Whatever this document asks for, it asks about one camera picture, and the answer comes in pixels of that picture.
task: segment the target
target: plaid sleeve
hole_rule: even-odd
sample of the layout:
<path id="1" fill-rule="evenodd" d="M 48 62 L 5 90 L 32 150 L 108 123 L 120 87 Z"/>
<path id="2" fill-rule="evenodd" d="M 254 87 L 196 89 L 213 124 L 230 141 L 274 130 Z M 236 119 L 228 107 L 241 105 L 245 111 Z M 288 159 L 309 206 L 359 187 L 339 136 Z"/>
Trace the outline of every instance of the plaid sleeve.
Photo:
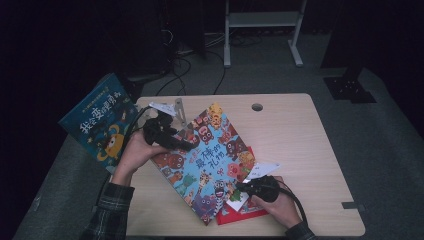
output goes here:
<path id="1" fill-rule="evenodd" d="M 108 183 L 80 239 L 125 239 L 134 188 Z"/>
<path id="2" fill-rule="evenodd" d="M 286 232 L 286 236 L 290 240 L 313 240 L 317 239 L 315 234 L 309 229 L 306 223 L 301 222 Z"/>

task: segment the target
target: table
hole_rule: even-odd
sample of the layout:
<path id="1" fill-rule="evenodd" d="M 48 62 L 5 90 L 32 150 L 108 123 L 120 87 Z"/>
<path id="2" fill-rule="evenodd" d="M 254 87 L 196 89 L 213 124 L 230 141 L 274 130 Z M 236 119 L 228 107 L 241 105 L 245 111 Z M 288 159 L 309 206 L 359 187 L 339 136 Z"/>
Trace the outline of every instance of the table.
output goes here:
<path id="1" fill-rule="evenodd" d="M 290 51 L 297 67 L 303 66 L 303 61 L 297 50 L 297 39 L 302 26 L 307 0 L 302 0 L 299 11 L 288 12 L 230 12 L 229 3 L 225 5 L 225 43 L 224 67 L 231 67 L 230 28 L 235 27 L 283 27 L 294 26 L 293 39 L 288 40 Z"/>
<path id="2" fill-rule="evenodd" d="M 142 97 L 173 104 L 177 97 Z M 302 202 L 309 226 L 318 236 L 361 236 L 365 227 L 331 148 L 311 97 L 307 94 L 182 96 L 187 120 L 218 102 L 258 162 L 280 162 L 272 175 L 283 176 Z M 262 111 L 252 106 L 260 104 Z M 198 219 L 159 170 L 148 162 L 133 176 L 136 188 L 129 210 L 128 236 L 282 236 L 272 216 L 218 226 Z"/>

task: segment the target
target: black tripod base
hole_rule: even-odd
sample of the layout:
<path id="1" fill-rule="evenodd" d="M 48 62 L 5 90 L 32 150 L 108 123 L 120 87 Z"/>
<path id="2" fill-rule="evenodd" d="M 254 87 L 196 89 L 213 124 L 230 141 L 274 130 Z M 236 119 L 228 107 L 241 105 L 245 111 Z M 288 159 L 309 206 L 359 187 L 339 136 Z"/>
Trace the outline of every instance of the black tripod base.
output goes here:
<path id="1" fill-rule="evenodd" d="M 376 103 L 370 92 L 365 91 L 357 80 L 346 77 L 327 77 L 324 82 L 335 100 L 350 100 L 352 103 Z"/>

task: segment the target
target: colorful book cover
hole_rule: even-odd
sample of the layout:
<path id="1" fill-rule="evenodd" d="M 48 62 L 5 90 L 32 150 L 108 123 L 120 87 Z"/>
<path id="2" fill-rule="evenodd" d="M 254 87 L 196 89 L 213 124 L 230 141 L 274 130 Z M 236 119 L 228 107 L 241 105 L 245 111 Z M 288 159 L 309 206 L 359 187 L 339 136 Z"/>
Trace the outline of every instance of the colorful book cover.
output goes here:
<path id="1" fill-rule="evenodd" d="M 216 215 L 218 225 L 237 222 L 249 218 L 259 217 L 268 214 L 268 212 L 260 206 L 254 204 L 249 198 L 239 211 L 234 210 L 227 203 L 221 208 Z"/>
<path id="2" fill-rule="evenodd" d="M 113 174 L 128 125 L 136 115 L 137 108 L 110 73 L 59 124 Z"/>
<path id="3" fill-rule="evenodd" d="M 195 144 L 189 152 L 161 154 L 152 160 L 177 193 L 208 225 L 224 203 L 234 198 L 255 164 L 234 126 L 214 103 L 175 136 Z"/>

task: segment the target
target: hand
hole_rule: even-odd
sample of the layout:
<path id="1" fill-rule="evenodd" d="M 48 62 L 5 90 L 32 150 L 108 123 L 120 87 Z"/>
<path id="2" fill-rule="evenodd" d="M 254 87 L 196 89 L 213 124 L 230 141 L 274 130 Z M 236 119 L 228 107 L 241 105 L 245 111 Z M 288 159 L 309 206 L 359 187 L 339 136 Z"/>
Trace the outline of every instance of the hand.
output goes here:
<path id="1" fill-rule="evenodd" d="M 153 156 L 165 152 L 168 152 L 166 148 L 147 144 L 142 130 L 134 132 L 122 153 L 111 182 L 130 186 L 132 175 L 138 168 Z"/>
<path id="2" fill-rule="evenodd" d="M 274 176 L 274 178 L 279 181 L 280 187 L 285 188 L 282 177 Z M 275 218 L 275 220 L 277 220 L 287 229 L 302 222 L 299 217 L 299 214 L 297 213 L 293 199 L 291 199 L 286 194 L 280 193 L 278 195 L 278 198 L 272 203 L 265 202 L 258 196 L 253 195 L 252 202 L 259 206 L 262 206 L 268 213 L 270 213 Z"/>

